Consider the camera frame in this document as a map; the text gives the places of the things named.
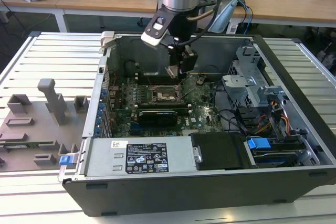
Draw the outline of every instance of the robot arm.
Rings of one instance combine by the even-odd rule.
[[[236,4],[236,0],[162,0],[162,7],[147,25],[141,39],[150,46],[161,44],[167,47],[170,55],[170,66],[166,68],[168,74],[172,78],[185,78],[197,61],[191,43],[208,30],[224,30]],[[191,37],[197,22],[210,15],[213,15],[211,21],[202,33]]]

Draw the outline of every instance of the warning label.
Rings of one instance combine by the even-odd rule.
[[[128,144],[125,170],[128,174],[169,172],[166,144]]]

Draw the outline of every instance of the desk leg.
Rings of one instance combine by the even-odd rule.
[[[99,27],[105,28],[103,16],[98,16],[98,18],[99,18]]]
[[[226,30],[226,34],[236,34],[239,23],[240,23],[240,18],[230,19],[229,25]]]
[[[56,12],[54,13],[58,25],[58,29],[61,33],[68,33],[69,28],[67,21],[65,20],[64,13],[62,12]]]
[[[6,12],[0,12],[0,20],[2,23],[7,24],[9,22]]]

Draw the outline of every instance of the black cable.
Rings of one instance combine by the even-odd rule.
[[[18,36],[18,35],[16,35],[16,34],[10,34],[10,33],[8,32],[8,30],[7,30],[6,26],[5,26],[5,24],[3,24],[2,22],[0,22],[0,23],[1,23],[1,25],[3,26],[3,28],[4,28],[5,32],[7,33],[7,35],[17,37],[17,38],[19,38],[21,41],[23,41],[23,39],[22,39],[20,36]]]
[[[204,69],[206,69],[207,67],[212,67],[212,68],[216,69],[216,70],[218,71],[218,73],[222,73],[222,71],[220,71],[218,67],[216,67],[215,65],[210,64],[210,65],[205,65],[204,67],[202,67],[202,68],[200,69],[200,71],[198,72],[198,74],[201,74],[202,71],[203,71]]]
[[[219,9],[219,6],[220,6],[221,2],[222,2],[222,0],[217,0],[216,6],[214,7],[214,16],[212,17],[212,19],[210,20],[209,24],[204,28],[204,30],[200,34],[198,34],[194,38],[190,38],[188,41],[185,41],[185,42],[174,41],[175,46],[177,46],[177,47],[183,47],[183,46],[189,45],[189,44],[197,41],[206,32],[208,32],[209,28],[212,26],[212,24],[214,23],[214,21],[215,21],[215,19],[217,17],[218,9]]]
[[[2,2],[3,5],[8,9],[8,11],[9,11],[11,14],[13,14],[13,16],[16,18],[16,20],[17,20],[17,21],[19,22],[19,24],[22,26],[23,30],[24,30],[26,33],[29,34],[29,32],[27,31],[26,27],[25,27],[25,26],[21,23],[21,21],[16,17],[15,13],[12,12],[11,9],[9,9],[9,7],[6,5],[6,3],[5,3],[3,0],[1,0],[1,2]]]
[[[8,54],[5,54],[4,52],[1,52],[1,51],[0,51],[0,54],[3,54],[6,57],[10,57]]]
[[[252,12],[252,17],[251,17],[251,21],[250,21],[250,23],[252,24],[252,20],[253,20],[253,17],[254,17],[254,13],[253,13],[253,10],[252,10],[252,8],[251,7],[249,7],[249,6],[246,6],[247,8],[249,8],[250,10],[251,10],[251,12]]]
[[[246,129],[245,126],[243,126],[243,125],[241,125],[240,123],[238,123],[238,121],[237,121],[237,123],[231,122],[230,119],[224,117],[223,115],[221,115],[221,114],[218,112],[217,107],[216,107],[216,95],[217,95],[217,91],[218,91],[218,88],[219,88],[220,84],[222,84],[221,81],[218,82],[217,87],[216,87],[216,89],[215,89],[214,96],[213,96],[213,107],[214,107],[214,111],[215,111],[215,113],[218,114],[218,115],[220,116],[220,118],[222,118],[223,120],[225,120],[225,121],[231,123],[232,125],[236,126],[238,129],[242,130],[245,134],[251,134],[251,133],[249,132],[249,130]]]
[[[247,17],[247,11],[246,11],[245,8],[244,8],[244,11],[245,11],[245,16],[244,16],[244,19],[243,19],[243,21],[241,23],[244,23],[244,21],[246,20],[246,17]]]

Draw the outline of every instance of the wire bundle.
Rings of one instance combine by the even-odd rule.
[[[246,19],[246,16],[248,15],[248,23],[247,23],[247,27],[244,31],[244,35],[247,33],[247,30],[250,26],[250,24],[252,23],[252,20],[253,20],[253,10],[251,7],[249,7],[248,5],[246,5],[246,2],[245,0],[241,1],[241,0],[238,0],[238,2],[240,2],[240,4],[244,7],[244,11],[245,11],[245,17],[242,21],[242,23],[244,23],[245,19]]]

